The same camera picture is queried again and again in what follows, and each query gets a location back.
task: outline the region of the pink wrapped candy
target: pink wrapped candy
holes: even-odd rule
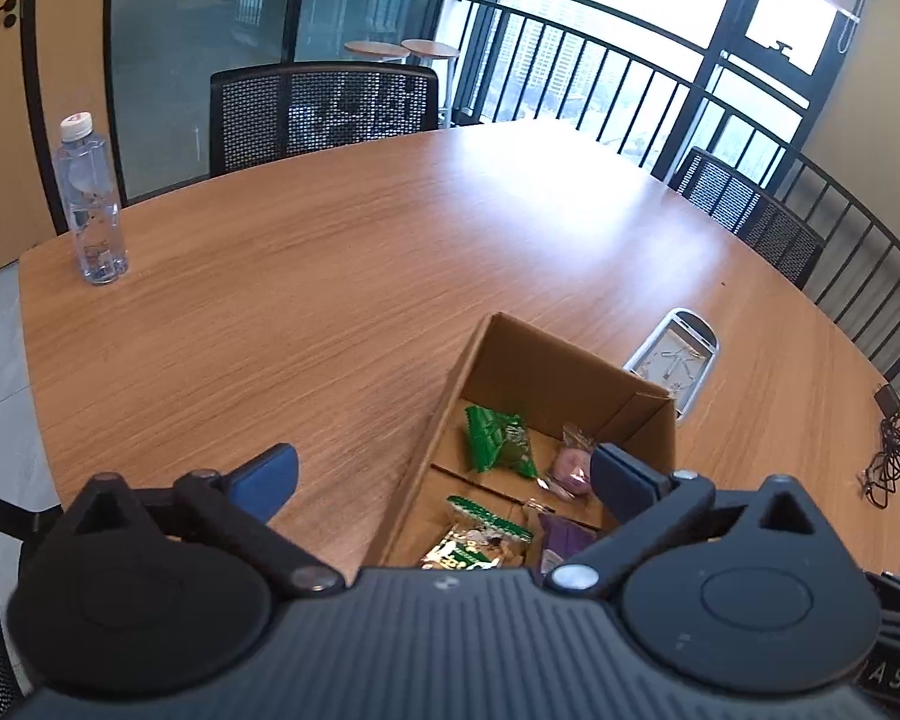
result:
[[[546,488],[563,500],[590,495],[590,455],[593,442],[571,424],[563,426],[563,446],[557,452],[557,459],[550,466],[546,482],[540,487]]]

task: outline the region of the snack package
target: snack package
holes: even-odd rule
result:
[[[514,522],[484,509],[468,498],[447,498],[451,526],[435,546],[420,560],[421,568],[447,568],[472,571],[496,568],[520,557],[533,534]]]
[[[536,479],[538,474],[530,454],[530,437],[522,416],[495,412],[483,406],[468,406],[466,432],[474,469],[482,472],[503,466],[528,479]]]
[[[583,435],[575,425],[565,424],[563,446],[557,452],[557,459],[550,466],[546,480],[540,481],[540,487],[565,501],[590,495],[593,491],[590,487],[592,453],[592,440]]]
[[[533,550],[528,552],[525,565],[537,581],[543,581],[558,565],[597,541],[596,533],[554,514],[553,509],[533,499],[524,504],[523,511],[533,532]]]

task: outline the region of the wood grain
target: wood grain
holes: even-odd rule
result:
[[[669,309],[720,356],[677,460],[726,488],[797,476],[872,570],[900,573],[900,489],[866,503],[880,374],[786,279],[682,197],[558,122],[344,146],[125,213],[130,273],[70,242],[21,264],[37,417],[67,502],[88,475],[165,485],[298,447],[274,527],[352,574],[446,375],[506,311],[620,365]]]

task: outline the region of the bar stool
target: bar stool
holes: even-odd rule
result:
[[[349,40],[343,47],[350,53],[374,62],[389,62],[394,59],[404,60],[410,51],[393,43],[380,43],[376,40]]]
[[[438,43],[434,40],[404,40],[401,46],[409,50],[413,56],[423,60],[423,64],[431,66],[435,59],[447,60],[446,93],[444,95],[443,124],[441,127],[450,127],[450,119],[453,114],[453,73],[457,69],[457,57],[460,52],[453,46]]]

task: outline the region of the water bottle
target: water bottle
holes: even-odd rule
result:
[[[80,271],[91,284],[109,284],[127,272],[127,249],[106,139],[84,112],[60,122],[60,140],[53,168]]]

